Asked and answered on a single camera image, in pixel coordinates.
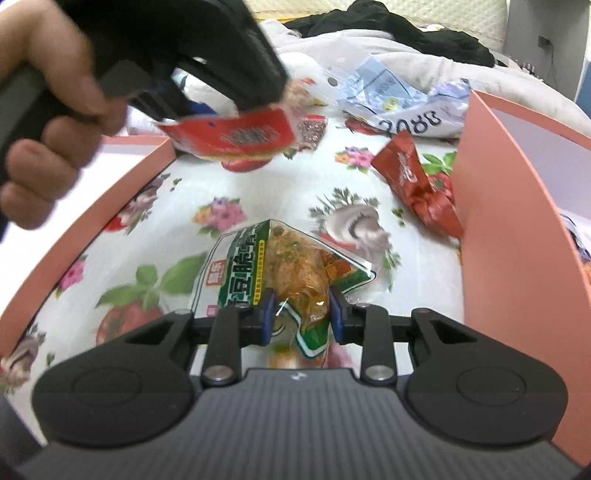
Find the person's left hand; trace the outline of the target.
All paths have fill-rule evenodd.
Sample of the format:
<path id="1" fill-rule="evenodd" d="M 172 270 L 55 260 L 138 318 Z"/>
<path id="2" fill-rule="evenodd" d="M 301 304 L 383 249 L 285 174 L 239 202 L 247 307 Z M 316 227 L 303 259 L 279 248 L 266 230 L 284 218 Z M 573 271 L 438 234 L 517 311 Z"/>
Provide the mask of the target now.
<path id="1" fill-rule="evenodd" d="M 2 158 L 8 181 L 1 211 L 32 230 L 72 190 L 102 138 L 123 128 L 127 102 L 103 94 L 90 41 L 53 1 L 18 1 L 1 12 L 1 77 L 22 63 L 39 70 L 57 99 L 85 118 L 54 118 L 39 141 L 18 140 Z"/>

